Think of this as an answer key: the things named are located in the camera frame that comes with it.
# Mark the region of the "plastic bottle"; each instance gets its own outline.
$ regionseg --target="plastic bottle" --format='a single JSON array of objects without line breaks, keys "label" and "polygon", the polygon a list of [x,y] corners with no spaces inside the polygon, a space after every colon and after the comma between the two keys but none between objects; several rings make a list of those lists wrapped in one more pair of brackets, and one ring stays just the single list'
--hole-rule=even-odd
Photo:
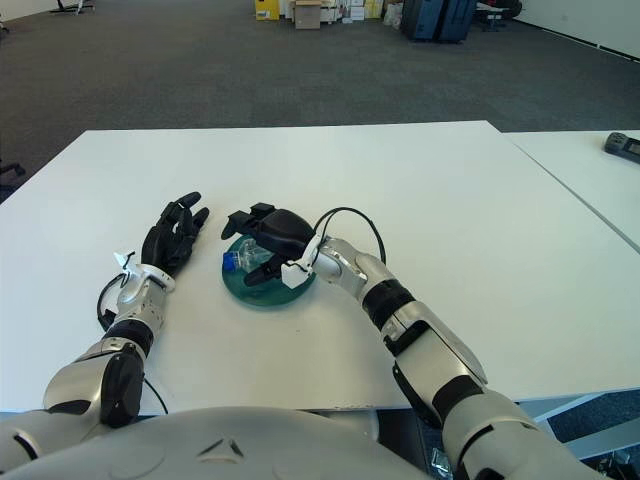
[{"label": "plastic bottle", "polygon": [[222,255],[222,269],[227,272],[235,272],[238,269],[242,269],[249,273],[272,256],[273,253],[259,247],[253,238],[248,238],[242,242],[237,252],[225,252]]}]

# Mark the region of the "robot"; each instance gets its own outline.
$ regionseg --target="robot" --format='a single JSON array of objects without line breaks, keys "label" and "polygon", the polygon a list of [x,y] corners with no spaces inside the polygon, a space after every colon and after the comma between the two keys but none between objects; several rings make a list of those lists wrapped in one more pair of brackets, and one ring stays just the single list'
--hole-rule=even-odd
[{"label": "robot", "polygon": [[[228,407],[133,422],[165,301],[209,215],[206,208],[192,215],[199,200],[194,192],[167,205],[144,240],[140,264],[120,256],[118,312],[103,316],[104,337],[53,377],[44,409],[0,424],[3,478],[429,478],[367,437],[311,413]],[[340,210],[355,211],[338,208],[323,218]],[[362,306],[395,357],[394,378],[413,409],[442,428],[457,480],[601,478],[487,388],[469,348],[387,269],[375,227],[381,258],[319,235],[323,218],[312,228],[289,210],[259,203],[230,215],[222,238],[248,234],[273,252],[247,274],[247,285],[281,278],[293,288],[315,273]]]}]

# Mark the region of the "blue suitcase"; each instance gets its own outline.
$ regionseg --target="blue suitcase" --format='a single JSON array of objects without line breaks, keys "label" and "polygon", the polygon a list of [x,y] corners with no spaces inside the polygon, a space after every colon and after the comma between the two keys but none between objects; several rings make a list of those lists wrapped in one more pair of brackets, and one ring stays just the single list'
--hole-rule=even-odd
[{"label": "blue suitcase", "polygon": [[445,0],[405,0],[400,30],[411,40],[433,40]]},{"label": "blue suitcase", "polygon": [[475,11],[476,0],[445,0],[434,38],[440,42],[464,40]]}]

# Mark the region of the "chair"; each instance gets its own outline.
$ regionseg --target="chair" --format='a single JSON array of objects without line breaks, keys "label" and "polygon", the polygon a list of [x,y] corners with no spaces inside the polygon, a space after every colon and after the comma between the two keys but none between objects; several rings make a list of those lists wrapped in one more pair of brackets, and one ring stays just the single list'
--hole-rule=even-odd
[{"label": "chair", "polygon": [[[2,165],[2,159],[0,158],[0,175],[4,175],[5,173],[9,173],[11,171],[16,173],[17,177],[23,176],[26,172],[24,168],[19,163],[10,163],[9,165]],[[8,192],[13,193],[18,189],[13,185],[0,185],[0,192]]]},{"label": "chair", "polygon": [[0,40],[2,40],[2,33],[9,33],[9,29],[7,27],[4,26],[4,23],[2,23],[2,21],[0,21]]},{"label": "chair", "polygon": [[95,10],[96,7],[93,4],[93,0],[80,0],[77,5],[63,5],[62,0],[57,0],[58,8],[55,10],[49,10],[49,13],[75,13],[79,15],[82,13],[83,9],[91,8]]}]

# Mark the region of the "yellow box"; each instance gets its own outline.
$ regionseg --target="yellow box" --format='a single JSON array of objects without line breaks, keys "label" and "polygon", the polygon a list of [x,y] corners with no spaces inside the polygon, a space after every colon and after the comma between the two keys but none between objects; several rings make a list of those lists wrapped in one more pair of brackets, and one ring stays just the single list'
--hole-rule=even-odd
[{"label": "yellow box", "polygon": [[278,0],[255,0],[256,20],[280,20]]},{"label": "yellow box", "polygon": [[382,3],[367,0],[364,4],[364,18],[380,18],[382,16]]}]

